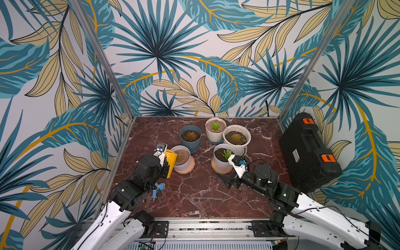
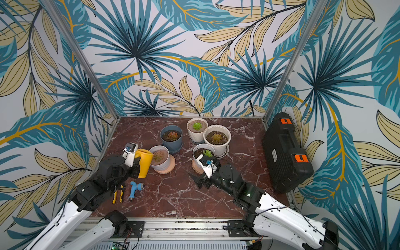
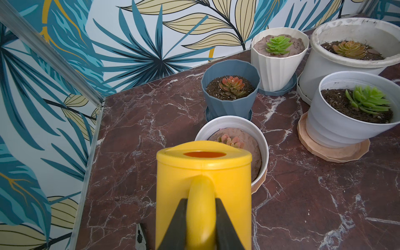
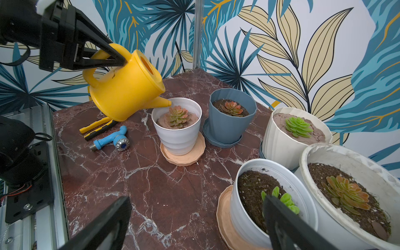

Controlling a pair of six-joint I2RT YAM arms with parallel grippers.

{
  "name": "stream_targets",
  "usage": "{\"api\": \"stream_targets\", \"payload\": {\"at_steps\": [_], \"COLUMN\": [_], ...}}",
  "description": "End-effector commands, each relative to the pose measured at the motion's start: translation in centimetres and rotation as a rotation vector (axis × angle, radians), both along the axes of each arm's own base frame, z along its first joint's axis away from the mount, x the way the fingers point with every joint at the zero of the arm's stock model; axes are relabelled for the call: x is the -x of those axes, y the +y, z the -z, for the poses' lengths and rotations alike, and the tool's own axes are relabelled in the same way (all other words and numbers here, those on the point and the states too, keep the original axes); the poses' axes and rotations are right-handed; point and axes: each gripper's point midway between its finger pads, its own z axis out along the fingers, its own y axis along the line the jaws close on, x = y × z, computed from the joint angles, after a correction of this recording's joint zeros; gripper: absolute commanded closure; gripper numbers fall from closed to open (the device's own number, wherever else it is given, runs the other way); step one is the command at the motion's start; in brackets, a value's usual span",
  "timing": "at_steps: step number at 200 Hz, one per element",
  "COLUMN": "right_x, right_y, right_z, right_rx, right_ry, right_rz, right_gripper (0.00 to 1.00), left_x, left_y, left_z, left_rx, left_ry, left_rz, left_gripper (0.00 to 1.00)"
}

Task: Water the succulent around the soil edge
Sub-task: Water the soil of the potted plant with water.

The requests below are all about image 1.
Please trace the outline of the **yellow plastic watering can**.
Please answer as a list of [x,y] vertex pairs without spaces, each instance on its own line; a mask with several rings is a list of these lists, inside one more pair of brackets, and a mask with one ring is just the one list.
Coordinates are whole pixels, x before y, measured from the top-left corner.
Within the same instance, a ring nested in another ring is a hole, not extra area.
[[172,175],[172,171],[174,169],[177,157],[178,157],[178,154],[175,153],[174,151],[166,150],[165,159],[167,160],[167,163],[168,163],[168,166],[169,166],[167,179],[169,179],[171,177],[171,175]]

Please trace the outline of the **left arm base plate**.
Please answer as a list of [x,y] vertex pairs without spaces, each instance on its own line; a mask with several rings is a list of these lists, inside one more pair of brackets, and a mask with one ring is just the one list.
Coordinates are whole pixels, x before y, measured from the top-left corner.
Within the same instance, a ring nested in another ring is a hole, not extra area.
[[148,239],[164,239],[169,233],[169,221],[155,221],[152,231],[148,234]]

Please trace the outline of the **small white pot green succulent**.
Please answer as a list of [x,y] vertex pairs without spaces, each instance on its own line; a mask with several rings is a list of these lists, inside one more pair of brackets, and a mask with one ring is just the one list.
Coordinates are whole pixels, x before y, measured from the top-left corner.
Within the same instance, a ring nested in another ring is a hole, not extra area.
[[211,160],[212,169],[218,174],[227,174],[233,166],[228,162],[231,155],[236,154],[236,150],[229,144],[219,144],[214,148]]

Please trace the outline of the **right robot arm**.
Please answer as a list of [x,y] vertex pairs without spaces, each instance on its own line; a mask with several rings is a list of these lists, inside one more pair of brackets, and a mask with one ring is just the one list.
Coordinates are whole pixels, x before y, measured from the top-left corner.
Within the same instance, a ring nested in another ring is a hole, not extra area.
[[275,208],[261,226],[251,225],[254,232],[277,237],[296,236],[333,250],[379,250],[381,228],[373,221],[350,219],[335,206],[324,206],[300,190],[280,182],[268,164],[250,171],[249,166],[234,166],[232,176],[219,174],[227,188],[246,186],[266,197]]

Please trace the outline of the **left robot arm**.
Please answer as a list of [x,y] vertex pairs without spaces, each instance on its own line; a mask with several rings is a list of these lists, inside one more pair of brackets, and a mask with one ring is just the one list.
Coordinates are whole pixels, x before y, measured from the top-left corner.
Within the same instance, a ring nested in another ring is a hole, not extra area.
[[119,233],[112,236],[116,228],[152,192],[158,179],[167,178],[168,172],[165,153],[154,152],[142,157],[132,175],[116,185],[100,215],[72,249],[122,250],[134,240],[152,234],[155,219],[141,210]]

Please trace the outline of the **large white pot yellow succulent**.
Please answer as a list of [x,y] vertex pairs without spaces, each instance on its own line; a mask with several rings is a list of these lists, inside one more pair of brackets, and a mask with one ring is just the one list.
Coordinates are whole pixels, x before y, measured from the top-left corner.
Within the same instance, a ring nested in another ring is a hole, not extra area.
[[238,155],[245,155],[248,151],[247,147],[251,141],[251,134],[247,128],[231,125],[223,131],[222,136],[224,143],[233,146]]

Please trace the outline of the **white pot pink succulent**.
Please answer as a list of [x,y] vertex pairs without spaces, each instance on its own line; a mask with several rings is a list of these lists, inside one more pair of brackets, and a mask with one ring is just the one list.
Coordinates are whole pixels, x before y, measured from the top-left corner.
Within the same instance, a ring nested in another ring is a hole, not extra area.
[[177,154],[174,170],[181,175],[190,173],[195,167],[195,160],[190,150],[182,145],[175,146],[171,150]]

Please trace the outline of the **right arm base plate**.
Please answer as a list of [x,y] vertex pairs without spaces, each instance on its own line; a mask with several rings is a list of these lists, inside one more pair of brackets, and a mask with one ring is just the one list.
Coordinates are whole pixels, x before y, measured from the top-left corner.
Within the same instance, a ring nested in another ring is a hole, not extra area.
[[274,220],[252,220],[248,229],[253,232],[254,237],[292,237],[283,230],[284,224]]

